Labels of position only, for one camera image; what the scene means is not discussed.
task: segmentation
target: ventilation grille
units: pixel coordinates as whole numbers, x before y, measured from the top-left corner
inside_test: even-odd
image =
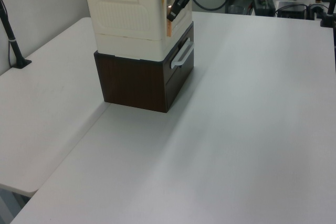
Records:
[[[142,5],[100,1],[97,13],[104,27],[138,31],[150,29],[148,11]]]

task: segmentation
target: wooden drawer box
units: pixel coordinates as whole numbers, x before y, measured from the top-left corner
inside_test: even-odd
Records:
[[[193,47],[187,47],[187,43],[191,45],[194,41],[193,28],[192,23],[161,62],[120,58],[96,51],[94,58],[104,100],[167,112],[194,67]],[[184,54],[177,56],[185,49]],[[173,60],[183,64],[171,68]]]

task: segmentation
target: drawer handle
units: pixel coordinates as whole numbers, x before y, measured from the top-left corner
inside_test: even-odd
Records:
[[[188,40],[184,43],[183,47],[179,50],[179,52],[173,59],[172,63],[170,64],[170,68],[173,69],[175,66],[182,66],[193,50],[194,50],[194,43],[190,41],[190,38],[188,38]]]

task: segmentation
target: cream plastic box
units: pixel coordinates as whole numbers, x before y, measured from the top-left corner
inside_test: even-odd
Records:
[[[162,61],[192,23],[191,2],[174,22],[174,0],[88,0],[98,52],[122,58]]]

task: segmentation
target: white table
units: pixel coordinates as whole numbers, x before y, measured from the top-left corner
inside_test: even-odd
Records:
[[[107,108],[85,18],[0,76],[0,188],[31,197]]]
[[[13,224],[334,224],[332,30],[193,17],[195,69],[169,112],[110,105]]]

